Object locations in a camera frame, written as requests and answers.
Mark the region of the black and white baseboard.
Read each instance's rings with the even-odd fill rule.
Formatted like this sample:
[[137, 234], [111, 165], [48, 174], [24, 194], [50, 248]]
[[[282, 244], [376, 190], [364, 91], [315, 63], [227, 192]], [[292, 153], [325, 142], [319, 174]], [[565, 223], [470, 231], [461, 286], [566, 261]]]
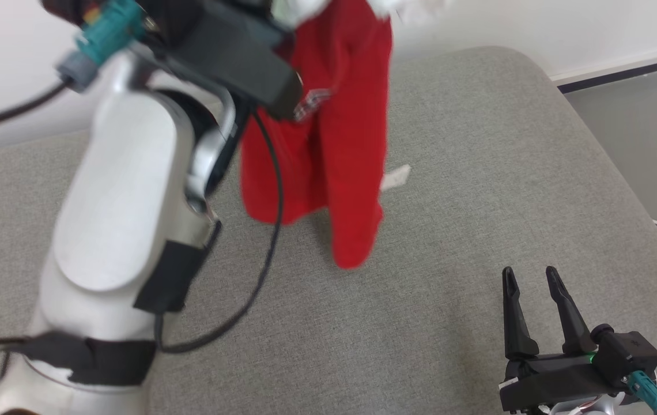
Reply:
[[657, 51], [576, 69], [570, 73], [553, 74], [549, 78], [561, 93], [568, 94], [652, 73], [657, 73]]

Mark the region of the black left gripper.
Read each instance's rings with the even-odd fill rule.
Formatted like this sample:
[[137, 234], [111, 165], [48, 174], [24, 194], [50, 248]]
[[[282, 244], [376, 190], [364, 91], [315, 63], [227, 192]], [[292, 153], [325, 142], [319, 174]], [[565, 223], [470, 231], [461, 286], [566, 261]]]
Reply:
[[286, 60], [293, 34], [270, 15], [271, 0], [136, 0], [153, 28], [142, 44], [167, 73], [202, 89], [221, 86], [290, 119], [303, 83]]

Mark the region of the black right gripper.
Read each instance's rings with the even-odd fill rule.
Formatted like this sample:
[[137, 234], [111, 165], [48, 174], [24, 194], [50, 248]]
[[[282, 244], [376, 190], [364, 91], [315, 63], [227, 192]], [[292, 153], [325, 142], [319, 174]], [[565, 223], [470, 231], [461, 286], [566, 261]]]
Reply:
[[539, 346], [524, 320], [513, 268], [506, 266], [502, 271], [508, 360], [505, 378], [498, 386], [502, 410], [510, 414], [616, 414], [626, 388], [613, 388], [598, 375], [591, 363], [597, 345], [579, 308], [557, 268], [547, 266], [546, 278], [550, 297], [557, 304], [564, 354], [539, 355]]

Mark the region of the red shirt with white sleeves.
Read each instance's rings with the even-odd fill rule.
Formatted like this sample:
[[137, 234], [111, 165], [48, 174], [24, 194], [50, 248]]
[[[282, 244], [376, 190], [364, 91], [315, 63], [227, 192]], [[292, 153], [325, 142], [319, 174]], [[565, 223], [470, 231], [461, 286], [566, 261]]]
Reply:
[[240, 186], [247, 214], [274, 223], [277, 181], [262, 131], [281, 171], [282, 223], [328, 209], [337, 266], [361, 266], [379, 224], [387, 145], [391, 16], [424, 22], [452, 0], [273, 0], [276, 21], [294, 29], [289, 62], [303, 82], [291, 118], [259, 111], [241, 140]]

